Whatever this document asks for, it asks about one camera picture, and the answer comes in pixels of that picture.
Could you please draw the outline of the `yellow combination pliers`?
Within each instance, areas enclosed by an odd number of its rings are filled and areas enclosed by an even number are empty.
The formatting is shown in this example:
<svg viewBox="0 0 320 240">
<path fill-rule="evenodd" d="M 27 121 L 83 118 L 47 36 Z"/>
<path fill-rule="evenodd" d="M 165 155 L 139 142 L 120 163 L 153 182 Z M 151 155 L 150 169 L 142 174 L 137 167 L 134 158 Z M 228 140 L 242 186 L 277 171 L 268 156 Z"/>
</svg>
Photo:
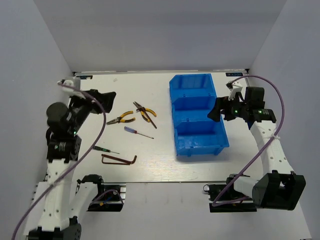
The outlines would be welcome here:
<svg viewBox="0 0 320 240">
<path fill-rule="evenodd" d="M 119 123 L 132 123 L 136 120 L 135 117 L 132 117 L 130 119 L 125 119 L 125 117 L 128 115 L 132 115 L 133 113 L 134 112 L 132 110 L 124 112 L 122 115 L 118 116 L 117 118 L 108 121 L 106 125 L 108 126 L 108 125 L 119 124 Z"/>
</svg>

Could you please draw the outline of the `blue handled screwdriver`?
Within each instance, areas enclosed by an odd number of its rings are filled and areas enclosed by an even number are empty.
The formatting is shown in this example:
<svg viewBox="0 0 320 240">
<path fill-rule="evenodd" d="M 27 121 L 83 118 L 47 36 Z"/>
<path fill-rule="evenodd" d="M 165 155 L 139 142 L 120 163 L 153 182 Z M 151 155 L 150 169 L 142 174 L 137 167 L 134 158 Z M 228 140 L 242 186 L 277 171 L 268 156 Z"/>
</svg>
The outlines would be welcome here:
<svg viewBox="0 0 320 240">
<path fill-rule="evenodd" d="M 154 139 L 154 138 L 151 137 L 151 136 L 142 134 L 142 133 L 138 132 L 137 130 L 135 130 L 135 129 L 133 129 L 133 128 L 130 128 L 130 127 L 127 127 L 127 126 L 124 127 L 124 130 L 127 131 L 127 132 L 129 132 L 129 133 L 132 133 L 132 134 L 137 134 L 137 135 L 141 135 L 141 136 L 144 136 L 144 137 L 147 137 L 147 138 L 150 138 L 150 139 Z"/>
</svg>

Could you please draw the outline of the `yellow needle-nose pliers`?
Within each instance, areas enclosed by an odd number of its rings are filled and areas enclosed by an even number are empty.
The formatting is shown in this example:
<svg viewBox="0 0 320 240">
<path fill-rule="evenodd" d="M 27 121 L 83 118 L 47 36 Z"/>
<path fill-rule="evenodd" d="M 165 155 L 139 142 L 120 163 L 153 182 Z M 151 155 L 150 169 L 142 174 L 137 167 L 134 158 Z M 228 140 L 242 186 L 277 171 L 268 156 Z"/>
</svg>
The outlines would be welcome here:
<svg viewBox="0 0 320 240">
<path fill-rule="evenodd" d="M 140 105 L 140 104 L 137 103 L 136 101 L 134 101 L 133 104 L 134 104 L 134 106 L 136 107 L 136 112 L 140 112 L 142 118 L 143 118 L 146 122 L 148 122 L 148 123 L 151 122 L 148 113 L 152 114 L 154 117 L 157 117 L 157 114 L 156 114 L 153 110 L 151 110 L 151 109 L 149 109 L 149 108 L 143 107 L 142 105 Z"/>
</svg>

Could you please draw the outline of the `small green black screwdriver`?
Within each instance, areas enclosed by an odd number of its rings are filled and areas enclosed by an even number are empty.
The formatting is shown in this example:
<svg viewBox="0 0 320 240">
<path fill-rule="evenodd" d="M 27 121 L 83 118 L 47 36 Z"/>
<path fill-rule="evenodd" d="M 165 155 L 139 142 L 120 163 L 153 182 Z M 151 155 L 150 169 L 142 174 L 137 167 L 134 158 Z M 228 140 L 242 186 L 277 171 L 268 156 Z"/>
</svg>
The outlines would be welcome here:
<svg viewBox="0 0 320 240">
<path fill-rule="evenodd" d="M 105 153 L 119 154 L 119 152 L 111 151 L 110 149 L 103 148 L 103 147 L 96 146 L 96 145 L 93 147 L 93 149 L 96 151 L 105 152 Z"/>
</svg>

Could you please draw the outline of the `brown hex key long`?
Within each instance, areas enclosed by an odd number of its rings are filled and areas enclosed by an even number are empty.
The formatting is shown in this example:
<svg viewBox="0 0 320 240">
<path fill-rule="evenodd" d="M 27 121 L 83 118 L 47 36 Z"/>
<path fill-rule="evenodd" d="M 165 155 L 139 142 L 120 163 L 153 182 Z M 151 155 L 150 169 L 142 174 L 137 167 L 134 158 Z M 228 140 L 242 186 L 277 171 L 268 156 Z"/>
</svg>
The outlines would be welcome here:
<svg viewBox="0 0 320 240">
<path fill-rule="evenodd" d="M 101 163 L 104 165 L 124 165 L 124 166 L 129 166 L 133 165 L 137 160 L 137 156 L 135 155 L 133 160 L 126 160 L 123 158 L 107 155 L 107 154 L 102 154 L 101 155 Z"/>
</svg>

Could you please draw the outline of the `thin brown hex key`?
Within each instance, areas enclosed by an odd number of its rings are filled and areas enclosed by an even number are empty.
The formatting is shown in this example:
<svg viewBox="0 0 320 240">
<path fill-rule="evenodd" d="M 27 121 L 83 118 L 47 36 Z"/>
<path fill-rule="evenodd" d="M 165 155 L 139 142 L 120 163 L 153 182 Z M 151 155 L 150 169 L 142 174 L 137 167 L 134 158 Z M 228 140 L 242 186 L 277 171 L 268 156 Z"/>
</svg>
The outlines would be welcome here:
<svg viewBox="0 0 320 240">
<path fill-rule="evenodd" d="M 157 129 L 156 124 L 154 123 L 154 121 L 152 120 L 152 118 L 149 116 L 149 114 L 152 114 L 154 117 L 157 117 L 157 114 L 156 114 L 153 110 L 151 110 L 151 109 L 149 109 L 149 108 L 143 107 L 142 110 L 141 110 L 141 116 L 142 116 L 142 118 L 143 118 L 145 121 L 147 121 L 148 123 L 151 123 L 152 126 L 153 126 L 155 129 Z"/>
</svg>

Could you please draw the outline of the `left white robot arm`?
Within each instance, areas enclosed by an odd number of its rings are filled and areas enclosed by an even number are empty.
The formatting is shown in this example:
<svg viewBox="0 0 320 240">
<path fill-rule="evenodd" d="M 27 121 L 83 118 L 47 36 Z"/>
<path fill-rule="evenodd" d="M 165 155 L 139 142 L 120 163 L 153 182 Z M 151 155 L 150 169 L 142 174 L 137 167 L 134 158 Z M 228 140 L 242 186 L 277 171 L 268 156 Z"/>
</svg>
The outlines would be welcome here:
<svg viewBox="0 0 320 240">
<path fill-rule="evenodd" d="M 77 92 L 69 104 L 55 102 L 46 110 L 48 130 L 47 173 L 48 189 L 44 191 L 43 212 L 29 240 L 78 240 L 81 219 L 93 199 L 105 196 L 103 178 L 89 174 L 78 180 L 80 189 L 70 197 L 72 178 L 79 157 L 82 139 L 78 131 L 89 114 L 105 114 L 112 110 L 116 93 L 100 93 L 96 89 Z"/>
</svg>

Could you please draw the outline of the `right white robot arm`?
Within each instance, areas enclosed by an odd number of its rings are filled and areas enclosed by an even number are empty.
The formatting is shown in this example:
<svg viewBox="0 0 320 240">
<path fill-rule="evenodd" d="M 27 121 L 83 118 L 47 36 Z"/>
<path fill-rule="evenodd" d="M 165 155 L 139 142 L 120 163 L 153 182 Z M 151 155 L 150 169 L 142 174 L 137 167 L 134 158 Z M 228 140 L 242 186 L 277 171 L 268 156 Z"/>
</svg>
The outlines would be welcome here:
<svg viewBox="0 0 320 240">
<path fill-rule="evenodd" d="M 229 96 L 215 100 L 208 118 L 218 122 L 221 115 L 227 121 L 243 119 L 253 135 L 258 153 L 254 160 L 261 159 L 263 177 L 254 179 L 241 170 L 231 176 L 230 181 L 212 201 L 212 207 L 240 203 L 251 199 L 259 208 L 292 211 L 295 209 L 306 180 L 296 174 L 283 151 L 278 132 L 282 126 L 276 123 L 271 109 L 265 108 L 262 87 L 247 87 L 245 96 L 241 95 L 239 82 L 227 83 Z"/>
</svg>

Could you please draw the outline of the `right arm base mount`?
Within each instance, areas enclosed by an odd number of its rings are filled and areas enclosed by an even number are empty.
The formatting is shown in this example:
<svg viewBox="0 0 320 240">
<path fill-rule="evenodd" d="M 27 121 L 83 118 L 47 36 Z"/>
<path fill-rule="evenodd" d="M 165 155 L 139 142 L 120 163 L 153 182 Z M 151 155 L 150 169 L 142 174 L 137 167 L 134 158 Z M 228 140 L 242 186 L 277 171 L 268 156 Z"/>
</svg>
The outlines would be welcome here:
<svg viewBox="0 0 320 240">
<path fill-rule="evenodd" d="M 210 213 L 253 213 L 257 212 L 256 206 L 251 198 L 229 188 L 216 202 L 216 204 L 233 201 L 232 203 L 219 206 L 212 206 L 212 202 L 225 188 L 226 184 L 207 183 L 203 186 L 202 191 L 208 195 Z"/>
</svg>

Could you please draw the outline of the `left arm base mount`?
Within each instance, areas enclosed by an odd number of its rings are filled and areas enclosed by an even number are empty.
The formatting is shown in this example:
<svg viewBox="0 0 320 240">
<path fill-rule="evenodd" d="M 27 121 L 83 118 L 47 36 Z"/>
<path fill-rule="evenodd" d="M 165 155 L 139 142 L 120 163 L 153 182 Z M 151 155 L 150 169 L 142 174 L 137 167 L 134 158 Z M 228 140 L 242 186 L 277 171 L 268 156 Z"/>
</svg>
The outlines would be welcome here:
<svg viewBox="0 0 320 240">
<path fill-rule="evenodd" d="M 126 184 L 103 183 L 102 190 L 99 190 L 96 197 L 89 205 L 88 212 L 120 212 L 126 198 Z"/>
</svg>

